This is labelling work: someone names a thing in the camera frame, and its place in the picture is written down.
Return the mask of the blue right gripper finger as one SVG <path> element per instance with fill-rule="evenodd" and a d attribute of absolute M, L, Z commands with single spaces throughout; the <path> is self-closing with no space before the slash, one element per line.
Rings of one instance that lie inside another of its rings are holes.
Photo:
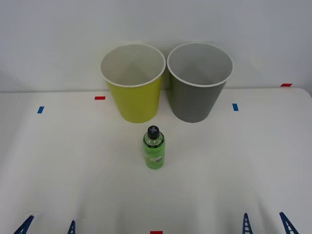
<path fill-rule="evenodd" d="M 252 234 L 252 228 L 247 213 L 243 216 L 242 234 Z"/>
<path fill-rule="evenodd" d="M 280 212 L 279 215 L 282 220 L 286 234 L 299 234 L 299 232 L 296 230 L 296 228 L 293 226 L 293 224 L 289 221 L 289 219 L 283 212 Z"/>

